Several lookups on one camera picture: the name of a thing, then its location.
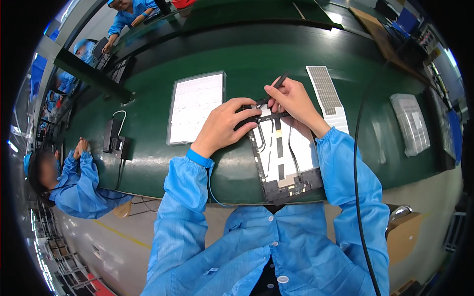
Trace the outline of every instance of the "clear plastic package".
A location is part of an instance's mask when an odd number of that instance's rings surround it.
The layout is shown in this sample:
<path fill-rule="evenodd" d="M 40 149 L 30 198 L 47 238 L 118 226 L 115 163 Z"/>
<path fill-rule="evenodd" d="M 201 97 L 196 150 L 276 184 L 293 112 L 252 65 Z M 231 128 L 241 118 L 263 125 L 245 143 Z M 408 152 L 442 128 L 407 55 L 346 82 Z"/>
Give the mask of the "clear plastic package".
<path fill-rule="evenodd" d="M 225 97 L 226 73 L 217 71 L 174 82 L 166 143 L 191 144 Z"/>
<path fill-rule="evenodd" d="M 390 96 L 393 109 L 397 115 L 401 134 L 405 142 L 405 155 L 415 156 L 429 148 L 428 131 L 425 119 L 414 95 L 394 94 Z"/>

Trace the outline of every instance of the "wooden board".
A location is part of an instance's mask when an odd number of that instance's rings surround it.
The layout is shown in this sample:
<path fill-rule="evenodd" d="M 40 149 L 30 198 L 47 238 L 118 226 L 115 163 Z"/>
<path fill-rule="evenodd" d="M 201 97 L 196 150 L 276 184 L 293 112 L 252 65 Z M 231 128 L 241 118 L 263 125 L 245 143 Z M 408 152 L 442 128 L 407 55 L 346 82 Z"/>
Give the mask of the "wooden board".
<path fill-rule="evenodd" d="M 354 13 L 367 31 L 369 31 L 385 59 L 390 59 L 392 63 L 415 76 L 421 82 L 427 85 L 431 84 L 426 76 L 408 66 L 399 56 L 393 56 L 395 50 L 390 42 L 390 35 L 378 19 L 354 7 L 349 7 L 349 10 Z"/>

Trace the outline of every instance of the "gray floor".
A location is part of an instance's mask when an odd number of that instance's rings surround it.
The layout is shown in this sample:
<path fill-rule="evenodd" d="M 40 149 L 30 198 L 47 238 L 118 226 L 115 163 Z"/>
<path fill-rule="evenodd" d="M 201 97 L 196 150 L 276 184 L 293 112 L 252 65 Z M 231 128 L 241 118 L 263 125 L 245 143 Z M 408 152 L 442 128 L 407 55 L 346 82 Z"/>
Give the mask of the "gray floor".
<path fill-rule="evenodd" d="M 445 171 L 399 188 L 385 190 L 383 202 L 410 204 L 414 211 L 423 214 L 418 242 L 413 252 L 402 262 L 389 267 L 391 291 L 400 288 L 410 279 L 424 282 L 433 274 L 444 258 L 442 243 L 449 219 L 462 189 L 460 167 Z M 156 209 L 159 201 L 147 203 Z M 332 220 L 340 213 L 339 207 L 326 204 L 328 237 L 334 241 Z M 133 205 L 132 213 L 146 210 Z M 205 212 L 209 230 L 206 246 L 222 236 L 224 224 L 234 207 L 208 207 Z M 78 252 L 92 272 L 118 295 L 139 295 L 146 280 L 148 257 L 153 238 L 155 213 L 144 213 L 120 219 L 112 213 L 96 220 L 78 219 L 55 209 L 61 228 L 70 247 Z"/>

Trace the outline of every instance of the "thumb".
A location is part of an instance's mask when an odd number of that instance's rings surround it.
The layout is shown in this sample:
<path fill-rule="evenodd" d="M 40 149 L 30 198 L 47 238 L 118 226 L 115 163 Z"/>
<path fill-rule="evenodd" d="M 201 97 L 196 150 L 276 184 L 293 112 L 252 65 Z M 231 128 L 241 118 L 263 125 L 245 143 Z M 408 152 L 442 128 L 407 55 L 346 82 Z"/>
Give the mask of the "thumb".
<path fill-rule="evenodd" d="M 265 85 L 264 89 L 265 89 L 266 93 L 270 95 L 270 97 L 277 100 L 278 103 L 280 103 L 280 104 L 282 104 L 282 103 L 284 104 L 286 102 L 286 100 L 288 99 L 287 96 L 282 94 L 279 90 L 277 90 L 273 86 Z"/>
<path fill-rule="evenodd" d="M 241 126 L 238 130 L 234 132 L 233 140 L 234 143 L 240 140 L 246 133 L 248 133 L 251 129 L 256 128 L 258 124 L 256 122 L 247 122 L 243 126 Z"/>

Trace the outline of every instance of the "floor marking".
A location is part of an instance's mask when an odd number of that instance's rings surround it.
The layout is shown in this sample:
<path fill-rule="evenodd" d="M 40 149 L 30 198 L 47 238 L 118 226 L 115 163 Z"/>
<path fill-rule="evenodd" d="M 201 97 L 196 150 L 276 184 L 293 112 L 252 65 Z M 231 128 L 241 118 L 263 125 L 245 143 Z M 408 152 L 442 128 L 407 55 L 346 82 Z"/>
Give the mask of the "floor marking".
<path fill-rule="evenodd" d="M 108 226 L 102 224 L 101 222 L 99 222 L 99 221 L 97 221 L 97 220 L 95 220 L 95 219 L 94 219 L 94 222 L 97 223 L 97 224 L 99 224 L 100 226 L 104 227 L 105 229 L 110 230 L 110 231 L 112 231 L 112 232 L 115 233 L 115 234 L 118 234 L 119 236 L 123 237 L 124 239 L 127 239 L 127 240 L 129 240 L 129 241 L 131 241 L 131 242 L 134 242 L 134 243 L 136 243 L 136 244 L 138 244 L 138 245 L 140 245 L 140 246 L 142 246 L 142 247 L 151 249 L 151 246 L 147 245 L 146 243 L 143 243 L 143 242 L 141 242 L 141 241 L 139 241 L 139 240 L 137 240 L 137 239 L 135 239 L 135 238 L 133 238 L 133 237 L 131 237 L 131 236 L 125 235 L 125 234 L 123 234 L 123 233 L 120 233 L 120 232 L 118 232 L 117 230 L 115 230 L 115 229 L 113 229 L 113 228 L 111 228 L 111 227 L 108 227 Z"/>

